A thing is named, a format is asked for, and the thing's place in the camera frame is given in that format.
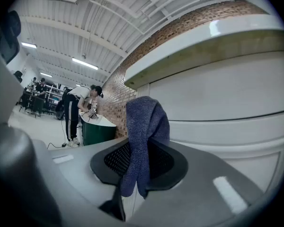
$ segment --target floor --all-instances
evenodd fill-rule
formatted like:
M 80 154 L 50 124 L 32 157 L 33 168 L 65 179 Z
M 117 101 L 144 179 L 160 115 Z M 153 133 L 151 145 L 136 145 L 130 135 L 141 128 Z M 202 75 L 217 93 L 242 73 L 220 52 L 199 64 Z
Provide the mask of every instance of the floor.
M 41 117 L 36 117 L 30 113 L 20 110 L 20 106 L 14 107 L 9 118 L 9 125 L 15 128 L 22 129 L 33 140 L 42 140 L 46 147 L 52 143 L 56 147 L 61 147 L 64 142 L 68 142 L 65 131 L 65 121 L 57 120 L 56 117 L 48 114 L 42 114 Z M 57 150 L 52 144 L 49 145 L 49 150 Z

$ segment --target sneaker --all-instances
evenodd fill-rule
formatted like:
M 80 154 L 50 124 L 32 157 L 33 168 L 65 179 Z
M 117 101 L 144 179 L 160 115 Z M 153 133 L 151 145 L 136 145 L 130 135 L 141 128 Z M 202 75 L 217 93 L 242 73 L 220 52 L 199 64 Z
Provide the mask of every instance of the sneaker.
M 78 138 L 73 138 L 72 141 L 73 141 L 74 143 L 76 143 L 77 145 L 80 144 L 80 141 L 78 140 Z
M 72 148 L 78 147 L 78 145 L 74 141 L 68 142 L 67 146 L 72 147 Z

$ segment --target white countertop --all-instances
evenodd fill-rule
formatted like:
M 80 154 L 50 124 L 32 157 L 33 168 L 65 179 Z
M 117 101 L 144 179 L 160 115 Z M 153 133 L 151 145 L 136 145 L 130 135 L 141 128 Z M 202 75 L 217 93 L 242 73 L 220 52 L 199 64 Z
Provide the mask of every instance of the white countertop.
M 99 126 L 106 126 L 106 127 L 116 127 L 115 124 L 111 123 L 106 117 L 100 114 L 97 114 L 98 119 L 90 119 L 87 113 L 84 114 L 83 112 L 81 112 L 81 110 L 79 110 L 79 115 L 85 123 L 95 124 Z

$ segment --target brick wall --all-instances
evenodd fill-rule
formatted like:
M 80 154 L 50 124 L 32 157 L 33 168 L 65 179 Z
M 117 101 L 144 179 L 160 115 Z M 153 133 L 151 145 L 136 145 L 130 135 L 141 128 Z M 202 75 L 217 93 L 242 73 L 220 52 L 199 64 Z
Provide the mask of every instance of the brick wall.
M 235 0 L 205 6 L 172 21 L 139 45 L 114 71 L 103 85 L 104 98 L 99 100 L 98 113 L 117 125 L 116 138 L 126 136 L 126 102 L 136 97 L 136 92 L 124 85 L 125 72 L 131 65 L 167 40 L 199 25 L 226 17 L 265 13 L 249 2 Z

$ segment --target fluorescent light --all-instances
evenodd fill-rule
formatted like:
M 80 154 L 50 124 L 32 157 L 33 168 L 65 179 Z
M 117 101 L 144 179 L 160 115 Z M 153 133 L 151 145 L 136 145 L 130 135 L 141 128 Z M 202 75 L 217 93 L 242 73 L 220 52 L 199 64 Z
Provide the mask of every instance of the fluorescent light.
M 75 58 L 72 58 L 72 61 L 74 61 L 74 62 L 76 62 L 76 63 L 79 63 L 79 64 L 81 64 L 81 65 L 84 65 L 84 66 L 91 67 L 92 69 L 98 70 L 98 67 L 93 66 L 93 65 L 88 64 L 88 63 L 83 62 L 83 61 L 79 61 L 79 60 L 77 60 L 77 59 L 75 59 Z
M 45 76 L 48 76 L 48 77 L 52 78 L 52 76 L 51 76 L 51 75 L 47 75 L 47 74 L 42 73 L 42 72 L 40 72 L 40 74 L 41 74 L 41 75 L 45 75 Z
M 36 46 L 35 44 L 29 44 L 29 43 L 24 43 L 24 42 L 21 42 L 21 44 L 22 44 L 23 46 L 27 46 L 27 47 L 31 47 L 31 48 L 37 49 L 37 46 Z

